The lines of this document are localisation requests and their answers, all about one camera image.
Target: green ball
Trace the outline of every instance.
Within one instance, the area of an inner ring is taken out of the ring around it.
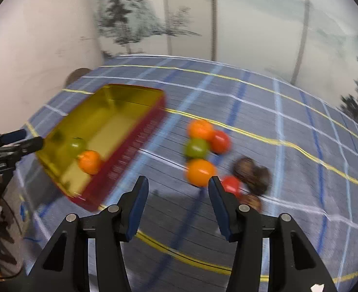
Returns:
[[[209,154],[209,143],[200,138],[190,138],[185,145],[184,154],[187,158],[205,159]]]
[[[87,142],[83,138],[73,137],[69,144],[69,153],[73,158],[87,149]]]

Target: metal pole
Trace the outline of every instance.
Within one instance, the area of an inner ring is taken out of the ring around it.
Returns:
[[[299,46],[298,56],[296,58],[295,69],[291,77],[291,84],[295,85],[296,79],[299,74],[300,66],[302,64],[303,53],[305,52],[306,40],[307,40],[307,31],[308,31],[308,19],[310,13],[310,0],[305,0],[305,15],[303,18],[303,29],[302,29],[302,37]]]
[[[166,29],[170,32],[171,31],[171,24],[170,24],[170,9],[168,7],[168,0],[163,0],[164,3],[164,16],[165,16],[165,26]],[[172,56],[172,41],[171,35],[166,34],[167,36],[167,50],[168,55]]]
[[[217,57],[217,0],[211,0],[211,60]]]

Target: red tray side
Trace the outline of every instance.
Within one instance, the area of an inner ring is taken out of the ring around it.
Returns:
[[[115,183],[121,178],[129,162],[133,160],[137,151],[145,144],[165,117],[165,104],[165,96],[162,95],[147,115],[103,164],[100,172],[90,180],[81,196],[69,197],[72,202],[90,212],[99,208],[106,196],[115,188]]]

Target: red ball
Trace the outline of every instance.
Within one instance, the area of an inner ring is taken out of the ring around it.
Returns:
[[[221,181],[226,192],[233,193],[237,198],[240,196],[240,181],[233,175],[227,175]]]
[[[229,136],[224,131],[214,131],[210,141],[211,151],[216,154],[223,154],[230,150],[231,143]]]

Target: plastic ball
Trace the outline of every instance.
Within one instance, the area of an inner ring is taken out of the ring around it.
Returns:
[[[187,127],[187,133],[190,138],[201,138],[210,141],[213,137],[213,132],[213,125],[204,119],[191,121]]]
[[[240,196],[240,181],[236,177],[227,175],[221,180],[221,184],[226,192],[233,193],[237,198]]]
[[[216,174],[216,167],[207,160],[193,159],[187,164],[186,178],[195,186],[208,186],[210,178]]]
[[[251,208],[255,209],[257,212],[261,213],[262,206],[261,206],[261,200],[258,196],[254,194],[242,194],[238,201],[240,204],[246,204],[249,205]]]
[[[73,158],[87,149],[87,142],[83,138],[73,137],[69,144],[69,153]]]
[[[216,154],[223,154],[230,150],[230,137],[224,131],[216,130],[210,141],[211,151]]]
[[[191,138],[188,140],[184,148],[184,155],[187,158],[203,158],[209,154],[209,143],[204,139]]]
[[[88,174],[97,174],[102,166],[101,156],[94,150],[86,150],[78,158],[79,168]]]

